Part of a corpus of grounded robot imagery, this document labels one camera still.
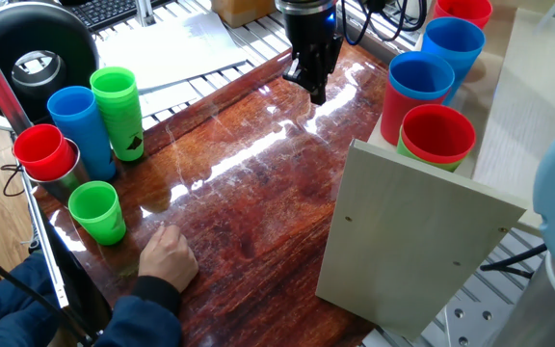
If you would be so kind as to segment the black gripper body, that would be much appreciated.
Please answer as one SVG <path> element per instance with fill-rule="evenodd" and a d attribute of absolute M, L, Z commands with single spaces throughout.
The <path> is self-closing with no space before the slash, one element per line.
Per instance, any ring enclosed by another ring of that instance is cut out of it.
<path fill-rule="evenodd" d="M 293 59 L 304 68 L 321 67 L 322 47 L 337 33 L 336 9 L 319 13 L 284 15 L 287 38 L 292 45 Z"/>

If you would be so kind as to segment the person's right hand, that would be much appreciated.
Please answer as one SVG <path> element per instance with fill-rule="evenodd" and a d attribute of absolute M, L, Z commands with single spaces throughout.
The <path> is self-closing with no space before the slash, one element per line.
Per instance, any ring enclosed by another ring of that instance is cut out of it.
<path fill-rule="evenodd" d="M 175 225 L 159 226 L 140 255 L 140 277 L 154 277 L 182 293 L 198 274 L 198 261 Z"/>

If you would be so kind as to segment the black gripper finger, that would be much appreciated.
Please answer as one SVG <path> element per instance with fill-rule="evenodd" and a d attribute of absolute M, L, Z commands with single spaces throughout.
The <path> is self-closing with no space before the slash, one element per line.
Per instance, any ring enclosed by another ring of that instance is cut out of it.
<path fill-rule="evenodd" d="M 285 80 L 298 84 L 300 87 L 305 89 L 309 93 L 310 101 L 313 104 L 321 104 L 321 96 L 319 92 L 320 84 L 316 75 L 304 68 L 298 58 L 296 58 L 292 62 L 291 66 L 283 72 L 282 77 Z"/>
<path fill-rule="evenodd" d="M 331 40 L 322 47 L 321 51 L 321 67 L 322 72 L 321 84 L 319 87 L 319 104 L 322 105 L 326 102 L 326 85 L 328 77 L 334 72 L 336 62 L 342 46 L 342 37 L 332 37 Z"/>

